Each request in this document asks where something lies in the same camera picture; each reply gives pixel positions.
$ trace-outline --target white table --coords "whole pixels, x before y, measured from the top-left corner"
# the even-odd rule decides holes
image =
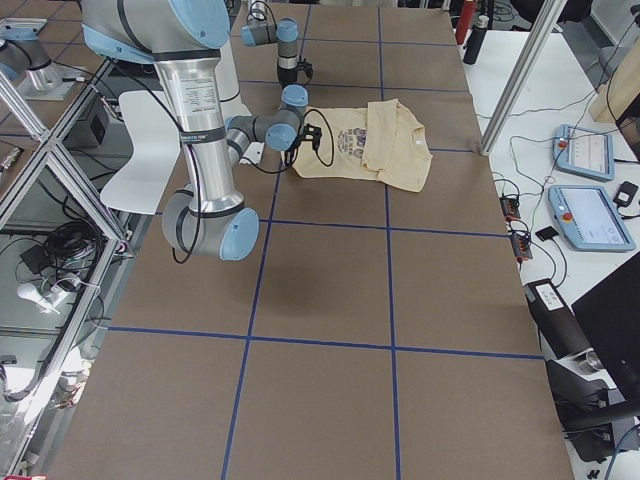
[[[489,120],[482,116],[490,116],[502,94],[511,70],[524,46],[528,33],[520,32],[487,32],[485,42],[475,65],[465,65],[465,73],[469,89],[473,95],[474,106],[478,113],[478,122],[482,131]],[[538,59],[527,83],[516,103],[512,113],[529,109],[561,108],[572,102],[586,97],[593,91],[591,84],[584,75],[580,64],[573,56],[566,41],[560,34],[552,34]],[[523,116],[512,116],[505,125],[498,141],[490,154],[491,167],[494,172],[504,175],[515,182],[521,193],[539,193],[540,187],[531,180],[521,176],[516,171],[516,165],[509,152],[510,139],[522,136],[535,140],[551,139],[555,130],[562,123],[575,124],[581,117],[579,127],[598,131],[615,129],[613,124],[596,123],[591,119],[587,103],[595,97],[588,98],[576,105],[561,111],[542,111],[527,113]],[[616,159],[635,160],[633,153],[619,132],[613,134],[614,156]],[[533,143],[522,139],[514,139],[513,146],[520,171],[544,183],[553,165],[551,140],[544,143]],[[616,164],[616,177],[608,183],[593,181],[584,177],[571,175],[553,170],[552,176],[556,184],[587,185],[599,184],[613,196],[624,180],[640,185],[640,167],[637,165]],[[497,182],[498,192],[515,193],[515,188],[504,182]],[[535,232],[548,225],[553,225],[552,213],[545,191],[540,205],[536,209],[539,197],[522,197],[520,213],[523,220]],[[637,214],[640,207],[634,199],[633,204],[623,212]],[[631,235],[640,245],[640,219],[626,222]],[[558,273],[557,283],[562,278],[563,260],[558,249],[552,242],[542,244],[555,259]],[[568,274],[564,284],[559,288],[567,303],[571,305],[575,300],[591,289],[596,283],[629,259],[634,252],[629,253],[588,253],[572,250],[562,236],[556,237],[562,248],[567,262]],[[536,247],[532,247],[533,260],[524,262],[521,270],[522,283],[528,283],[541,278],[547,278],[553,271],[549,258]],[[576,479],[583,480],[591,470],[601,470],[599,478],[603,478],[607,463],[584,463],[580,460],[573,446],[567,442],[567,449]],[[619,455],[613,469],[611,480],[637,480],[640,478],[640,452],[629,452]]]

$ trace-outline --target beige cloth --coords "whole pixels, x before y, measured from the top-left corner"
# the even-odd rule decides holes
[[[432,155],[427,148],[424,125],[398,100],[370,102],[367,108],[318,109],[333,131],[335,158],[324,166],[304,142],[293,168],[304,178],[342,177],[378,180],[419,192],[424,187]],[[318,155],[331,161],[329,132],[317,113],[307,121],[322,128]]]

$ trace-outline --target brown tabletop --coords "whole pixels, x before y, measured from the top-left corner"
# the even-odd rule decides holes
[[[239,263],[176,265],[155,218],[49,478],[573,478],[448,14],[272,7],[311,105],[399,98],[425,124],[424,190],[241,165],[261,233]],[[275,50],[238,33],[271,113]]]

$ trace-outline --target black monitor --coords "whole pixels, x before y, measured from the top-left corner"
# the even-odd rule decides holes
[[[572,306],[589,343],[626,400],[640,399],[640,253]]]

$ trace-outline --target red object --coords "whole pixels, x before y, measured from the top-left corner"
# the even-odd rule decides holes
[[[471,27],[473,16],[476,13],[476,1],[465,0],[462,6],[462,12],[460,12],[460,18],[458,19],[458,26],[456,27],[456,43],[462,45],[464,39],[467,37],[467,31]]]

